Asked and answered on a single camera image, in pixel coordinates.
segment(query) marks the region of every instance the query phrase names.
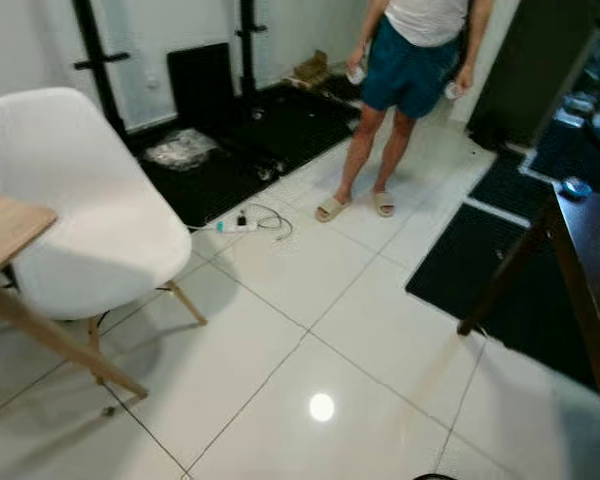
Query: plastic bag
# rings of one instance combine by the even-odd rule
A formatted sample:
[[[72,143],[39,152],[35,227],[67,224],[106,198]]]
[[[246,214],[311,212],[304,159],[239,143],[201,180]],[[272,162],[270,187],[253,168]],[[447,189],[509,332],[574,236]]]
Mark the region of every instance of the plastic bag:
[[[168,135],[157,147],[148,148],[145,158],[170,170],[186,172],[209,159],[217,144],[202,133],[188,128]]]

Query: slide sandal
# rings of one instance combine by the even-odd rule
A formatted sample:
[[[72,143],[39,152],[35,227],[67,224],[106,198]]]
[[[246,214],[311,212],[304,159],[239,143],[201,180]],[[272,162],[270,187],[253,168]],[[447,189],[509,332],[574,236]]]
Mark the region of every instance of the slide sandal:
[[[376,205],[376,211],[381,217],[393,217],[395,211],[395,203],[393,197],[386,192],[376,192],[373,194],[373,203]]]
[[[351,202],[340,203],[335,198],[329,198],[316,209],[316,220],[322,223],[330,222],[350,204]]]

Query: black floor mat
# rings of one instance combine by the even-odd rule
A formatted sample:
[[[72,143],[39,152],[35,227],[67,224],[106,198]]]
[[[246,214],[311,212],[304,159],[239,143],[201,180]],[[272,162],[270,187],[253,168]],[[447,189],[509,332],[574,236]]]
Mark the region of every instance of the black floor mat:
[[[287,171],[350,137],[349,122],[360,116],[356,108],[286,85],[261,92],[256,105],[262,118],[236,123],[231,133],[236,140],[285,160]]]
[[[600,193],[600,148],[585,128],[554,120],[538,144],[531,169],[556,180],[575,176]]]
[[[518,166],[523,160],[524,157],[517,153],[501,154],[469,196],[529,220],[534,219],[552,189],[540,180],[521,175]]]
[[[141,161],[142,169],[180,219],[201,227],[263,190],[268,183],[255,169],[220,149],[188,172],[175,172]]]
[[[524,230],[464,205],[407,285],[407,291],[460,319],[488,286],[501,258]],[[595,389],[586,350],[550,245],[484,322],[507,347]]]
[[[316,85],[314,90],[321,94],[333,95],[342,101],[358,100],[362,94],[360,85],[353,85],[346,75],[332,75]]]

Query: person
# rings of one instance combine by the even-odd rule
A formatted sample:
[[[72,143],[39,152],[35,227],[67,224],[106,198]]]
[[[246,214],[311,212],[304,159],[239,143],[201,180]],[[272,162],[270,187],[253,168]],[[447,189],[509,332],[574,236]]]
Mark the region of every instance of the person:
[[[338,190],[316,210],[319,221],[332,220],[351,203],[351,188],[369,158],[376,132],[387,109],[396,105],[393,130],[372,191],[378,214],[393,216],[387,180],[407,149],[416,121],[433,109],[453,73],[458,72],[458,95],[473,85],[474,65],[492,8],[493,0],[472,0],[470,14],[469,0],[371,0],[360,42],[347,62],[353,74],[375,33],[362,90],[360,125],[351,141]],[[464,63],[456,70],[460,33],[468,14],[468,46]]]

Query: teal shorts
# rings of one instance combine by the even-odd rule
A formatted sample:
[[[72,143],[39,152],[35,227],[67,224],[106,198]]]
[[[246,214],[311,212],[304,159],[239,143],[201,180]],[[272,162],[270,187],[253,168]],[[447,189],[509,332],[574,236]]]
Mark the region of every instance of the teal shorts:
[[[397,105],[410,118],[435,107],[459,58],[459,39],[439,47],[417,47],[382,17],[371,48],[362,101],[375,110]]]

